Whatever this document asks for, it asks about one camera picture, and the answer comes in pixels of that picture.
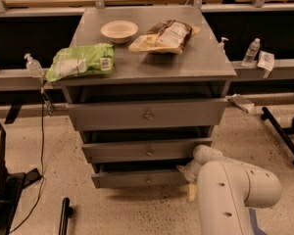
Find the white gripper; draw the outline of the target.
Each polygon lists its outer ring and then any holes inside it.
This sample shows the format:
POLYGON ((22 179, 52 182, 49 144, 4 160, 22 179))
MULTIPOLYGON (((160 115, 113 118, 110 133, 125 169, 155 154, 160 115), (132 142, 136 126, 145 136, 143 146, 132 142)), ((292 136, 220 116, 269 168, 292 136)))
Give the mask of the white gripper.
POLYGON ((183 173, 186 181, 189 182, 189 184, 187 185, 187 200, 189 202, 193 202, 196 198, 197 193, 197 184, 193 182, 197 180, 201 165, 197 161, 193 160, 186 166, 177 165, 176 169, 179 172, 183 173))

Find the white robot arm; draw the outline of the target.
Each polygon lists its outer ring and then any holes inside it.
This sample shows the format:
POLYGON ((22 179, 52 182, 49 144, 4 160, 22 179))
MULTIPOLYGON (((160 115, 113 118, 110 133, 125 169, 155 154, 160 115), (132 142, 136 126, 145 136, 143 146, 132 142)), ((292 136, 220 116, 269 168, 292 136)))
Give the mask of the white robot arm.
POLYGON ((201 235, 268 235, 258 226, 256 210, 281 197, 274 173, 206 145, 197 146, 193 160, 177 169, 189 183, 188 197, 198 202, 201 235))

